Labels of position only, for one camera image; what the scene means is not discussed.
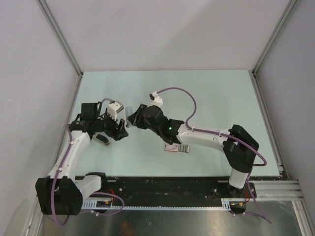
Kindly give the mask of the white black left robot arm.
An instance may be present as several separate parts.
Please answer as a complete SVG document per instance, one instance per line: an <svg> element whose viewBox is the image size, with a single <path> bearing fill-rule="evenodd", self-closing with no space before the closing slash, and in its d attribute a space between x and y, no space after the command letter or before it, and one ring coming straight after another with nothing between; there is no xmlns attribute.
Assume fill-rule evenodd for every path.
<svg viewBox="0 0 315 236"><path fill-rule="evenodd" d="M109 99L105 112L102 102L82 103L81 112L67 127L68 139L47 177L36 181L35 189L44 215L78 215L83 201L96 194L104 196L109 185L105 173L90 172L76 180L76 170L83 151L98 133L119 141L128 136L126 116L118 119L125 108L119 101Z"/></svg>

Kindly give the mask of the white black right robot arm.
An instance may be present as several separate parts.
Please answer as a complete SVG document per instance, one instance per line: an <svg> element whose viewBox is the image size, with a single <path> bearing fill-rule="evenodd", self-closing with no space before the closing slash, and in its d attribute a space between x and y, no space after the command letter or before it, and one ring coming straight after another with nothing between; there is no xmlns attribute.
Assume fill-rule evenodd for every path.
<svg viewBox="0 0 315 236"><path fill-rule="evenodd" d="M150 129L168 145L194 144L222 151L231 167L231 174L225 188L217 187L217 194L239 198L244 193L259 144L242 126L233 125L227 133L188 128L182 120L167 118L161 108L144 104L127 120L139 129Z"/></svg>

